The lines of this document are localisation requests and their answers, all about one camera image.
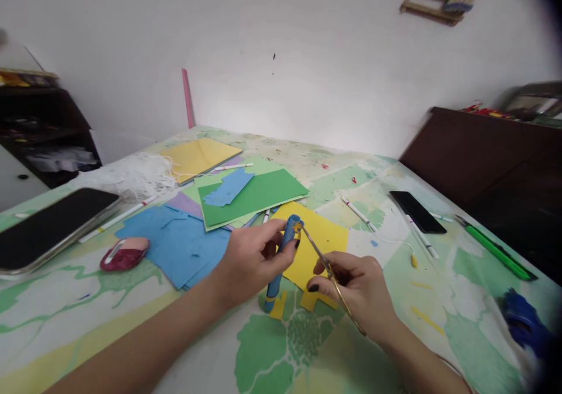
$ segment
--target left hand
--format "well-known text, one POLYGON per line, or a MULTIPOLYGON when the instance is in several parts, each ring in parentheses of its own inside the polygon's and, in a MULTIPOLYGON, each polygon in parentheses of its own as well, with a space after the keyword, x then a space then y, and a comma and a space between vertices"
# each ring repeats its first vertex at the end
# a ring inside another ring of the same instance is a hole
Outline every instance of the left hand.
POLYGON ((249 300, 293 263, 296 239, 275 255, 286 224, 286 220, 274 219, 232 231, 224 257, 208 277, 224 307, 230 309, 249 300))

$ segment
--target dark wooden cabinet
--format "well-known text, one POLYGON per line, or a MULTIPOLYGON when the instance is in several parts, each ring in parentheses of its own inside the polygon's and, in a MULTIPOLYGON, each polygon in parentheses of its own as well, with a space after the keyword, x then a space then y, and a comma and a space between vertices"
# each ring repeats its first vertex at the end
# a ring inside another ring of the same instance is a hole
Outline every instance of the dark wooden cabinet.
POLYGON ((562 129, 434 107, 400 161, 562 281, 562 129))
POLYGON ((41 172, 29 160, 34 150, 45 145, 80 146, 100 157, 90 135, 90 126, 66 90, 60 88, 0 88, 1 145, 45 185, 53 189, 78 175, 78 172, 41 172), (34 117, 42 124, 36 131, 14 137, 6 123, 9 117, 34 117))

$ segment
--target yellow paper scrap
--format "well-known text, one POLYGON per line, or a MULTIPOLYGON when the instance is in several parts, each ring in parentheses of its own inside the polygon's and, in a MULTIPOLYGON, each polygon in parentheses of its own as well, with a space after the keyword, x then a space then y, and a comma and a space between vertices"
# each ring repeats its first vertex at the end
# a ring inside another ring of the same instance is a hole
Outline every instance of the yellow paper scrap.
POLYGON ((275 299, 273 304, 273 309, 269 313, 269 316, 273 319, 283 320, 283 312, 285 311, 285 302, 287 301, 287 292, 281 293, 281 299, 275 299))
MULTIPOLYGON (((348 229, 332 223, 330 220, 319 216, 314 211, 300 204, 295 202, 284 204, 272 218, 286 220, 291 214, 299 215, 300 219, 304 221, 304 227, 314 239, 314 243, 318 246, 320 252, 328 253, 331 251, 345 251, 347 249, 348 229)), ((295 283, 306 294, 306 283, 314 277, 313 270, 317 260, 318 255, 310 244, 309 239, 302 237, 297 254, 294 257, 294 262, 283 273, 283 276, 295 283)), ((322 302, 337 309, 337 303, 328 296, 318 293, 316 295, 322 302)))
POLYGON ((172 159, 172 171, 177 182, 183 184, 195 178, 193 174, 205 173, 241 152, 240 148, 213 139, 200 138, 176 145, 160 154, 172 159))
POLYGON ((410 284, 411 284, 411 285, 414 285, 414 286, 422 287, 422 288, 424 288, 424 289, 433 290, 433 286, 421 284, 421 283, 418 283, 418 282, 410 282, 410 284))
POLYGON ((435 322, 433 322, 429 317, 424 315, 417 307, 412 306, 412 312, 418 315, 427 324, 431 325, 439 334, 445 335, 445 331, 440 326, 438 326, 435 322))
POLYGON ((305 308, 306 310, 314 312, 314 305, 316 305, 316 301, 318 299, 320 299, 320 296, 322 296, 322 301, 325 304, 327 304, 328 306, 330 306, 334 309, 338 309, 338 303, 336 301, 334 301, 333 299, 331 299, 327 296, 323 296, 322 294, 320 294, 318 292, 310 293, 310 292, 307 292, 306 290, 303 293, 303 298, 300 301, 300 306, 305 308))

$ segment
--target hand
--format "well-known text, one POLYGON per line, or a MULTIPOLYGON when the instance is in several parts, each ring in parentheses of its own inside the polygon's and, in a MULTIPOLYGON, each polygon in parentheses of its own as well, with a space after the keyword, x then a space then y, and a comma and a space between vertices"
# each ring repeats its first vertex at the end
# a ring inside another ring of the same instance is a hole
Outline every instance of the hand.
POLYGON ((230 309, 256 295, 293 263, 297 239, 275 255, 286 220, 269 220, 261 226, 235 229, 221 262, 209 275, 210 288, 230 309))
MULTIPOLYGON (((369 338, 379 344, 390 338, 401 322, 392 307, 378 261, 372 256, 359 258, 346 252, 330 252, 326 258, 341 283, 345 302, 369 338)), ((323 272, 324 265, 318 260, 314 267, 317 277, 308 282, 308 291, 320 292, 341 303, 333 282, 319 276, 323 272)))

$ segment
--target white cabinet door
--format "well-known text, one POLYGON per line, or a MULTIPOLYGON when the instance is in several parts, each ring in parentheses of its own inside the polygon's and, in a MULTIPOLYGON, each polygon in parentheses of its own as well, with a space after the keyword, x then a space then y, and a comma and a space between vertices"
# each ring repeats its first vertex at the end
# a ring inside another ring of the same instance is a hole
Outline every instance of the white cabinet door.
POLYGON ((0 211, 36 197, 49 188, 0 145, 0 211))

